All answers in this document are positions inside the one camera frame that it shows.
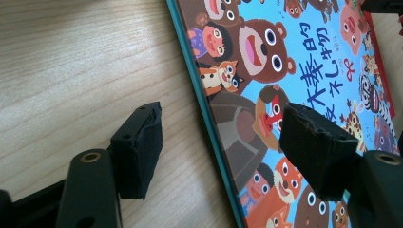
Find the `children's book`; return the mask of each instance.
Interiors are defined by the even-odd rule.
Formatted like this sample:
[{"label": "children's book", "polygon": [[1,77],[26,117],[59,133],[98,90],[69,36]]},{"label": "children's book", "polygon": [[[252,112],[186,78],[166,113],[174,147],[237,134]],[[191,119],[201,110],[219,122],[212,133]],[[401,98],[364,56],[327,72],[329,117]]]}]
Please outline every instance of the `children's book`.
[{"label": "children's book", "polygon": [[355,136],[361,155],[400,153],[362,1],[167,1],[238,225],[351,226],[348,198],[317,198],[278,139],[292,102]]}]

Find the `cartoon eye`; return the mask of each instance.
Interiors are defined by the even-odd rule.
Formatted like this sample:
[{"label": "cartoon eye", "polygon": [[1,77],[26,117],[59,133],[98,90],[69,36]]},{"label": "cartoon eye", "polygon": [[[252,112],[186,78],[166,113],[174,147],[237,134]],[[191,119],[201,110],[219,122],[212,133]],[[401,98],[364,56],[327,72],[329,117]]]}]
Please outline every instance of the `cartoon eye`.
[{"label": "cartoon eye", "polygon": [[278,121],[278,130],[282,129],[282,119]]},{"label": "cartoon eye", "polygon": [[261,187],[261,192],[262,192],[263,194],[267,194],[267,193],[269,192],[269,185],[264,184],[264,185]]},{"label": "cartoon eye", "polygon": [[299,184],[296,180],[291,180],[291,184],[293,185],[294,188],[298,188]]},{"label": "cartoon eye", "polygon": [[265,32],[267,44],[273,46],[276,44],[276,34],[271,30],[267,29]]},{"label": "cartoon eye", "polygon": [[277,218],[277,217],[275,217],[275,218],[273,219],[273,222],[275,223],[275,226],[278,227],[278,218]]},{"label": "cartoon eye", "polygon": [[231,10],[227,11],[227,17],[228,19],[230,19],[231,21],[234,21],[235,16],[234,16],[234,12],[232,12]]},{"label": "cartoon eye", "polygon": [[347,23],[344,23],[344,30],[345,30],[346,32],[349,32],[349,27],[347,26]]},{"label": "cartoon eye", "polygon": [[233,71],[234,69],[233,69],[231,66],[228,66],[227,70],[228,70],[228,73],[232,73],[232,71]]},{"label": "cartoon eye", "polygon": [[220,32],[218,29],[215,29],[215,30],[214,30],[214,36],[215,36],[216,38],[220,38],[220,37],[221,37],[221,32]]},{"label": "cartoon eye", "polygon": [[282,164],[282,172],[284,173],[284,176],[287,176],[287,174],[288,174],[288,165],[287,165],[286,162]]},{"label": "cartoon eye", "polygon": [[310,192],[308,194],[308,204],[310,206],[313,206],[315,204],[315,201],[317,200],[317,197],[315,196],[315,194],[313,192]]},{"label": "cartoon eye", "polygon": [[217,47],[217,52],[218,52],[220,55],[223,55],[223,54],[224,54],[224,48],[223,48],[223,47]]},{"label": "cartoon eye", "polygon": [[273,55],[272,57],[272,65],[276,72],[280,72],[282,70],[282,61],[278,57],[278,55]]},{"label": "cartoon eye", "polygon": [[255,182],[259,182],[260,181],[260,175],[259,174],[255,174],[255,176],[253,177],[253,180]]},{"label": "cartoon eye", "polygon": [[239,86],[238,80],[237,80],[237,79],[232,79],[232,85],[233,85],[234,87],[238,87],[238,86]]},{"label": "cartoon eye", "polygon": [[281,108],[279,107],[279,104],[274,104],[273,112],[275,113],[276,116],[279,114],[280,111],[281,111]]},{"label": "cartoon eye", "polygon": [[326,213],[326,203],[321,202],[319,205],[319,213],[323,216]]}]

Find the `wooden table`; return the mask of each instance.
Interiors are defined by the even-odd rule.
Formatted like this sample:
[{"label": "wooden table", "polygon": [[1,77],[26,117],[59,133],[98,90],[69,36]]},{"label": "wooden table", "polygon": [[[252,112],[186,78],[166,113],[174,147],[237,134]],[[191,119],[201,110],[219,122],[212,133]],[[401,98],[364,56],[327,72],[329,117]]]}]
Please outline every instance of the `wooden table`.
[{"label": "wooden table", "polygon": [[[401,116],[400,25],[374,22]],[[163,151],[146,199],[122,200],[124,226],[236,226],[164,0],[0,3],[0,188],[13,200],[64,179],[155,101]]]}]

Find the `book cover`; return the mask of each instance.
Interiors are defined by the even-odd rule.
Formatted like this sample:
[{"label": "book cover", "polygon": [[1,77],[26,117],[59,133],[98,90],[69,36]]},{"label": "book cover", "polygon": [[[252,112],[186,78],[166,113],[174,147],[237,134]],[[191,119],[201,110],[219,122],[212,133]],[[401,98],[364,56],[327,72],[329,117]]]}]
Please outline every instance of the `book cover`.
[{"label": "book cover", "polygon": [[348,197],[321,201],[279,152],[289,102],[359,139],[358,154],[400,153],[371,15],[361,3],[168,0],[239,226],[350,226]]}]

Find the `cartoon giraffe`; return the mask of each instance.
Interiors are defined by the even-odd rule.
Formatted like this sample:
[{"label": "cartoon giraffe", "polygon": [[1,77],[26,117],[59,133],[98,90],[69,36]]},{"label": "cartoon giraffe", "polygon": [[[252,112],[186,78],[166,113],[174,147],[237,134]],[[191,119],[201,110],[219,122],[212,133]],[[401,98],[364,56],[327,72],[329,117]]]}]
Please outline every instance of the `cartoon giraffe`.
[{"label": "cartoon giraffe", "polygon": [[361,122],[359,121],[358,115],[356,114],[358,110],[358,104],[356,100],[354,100],[353,111],[351,110],[352,102],[347,99],[347,106],[349,107],[349,116],[347,119],[344,118],[343,114],[340,116],[340,120],[342,123],[346,123],[346,125],[341,126],[345,131],[347,131],[350,135],[356,137],[358,139],[358,150],[360,152],[366,152],[367,146],[364,142],[364,133],[362,132]]}]

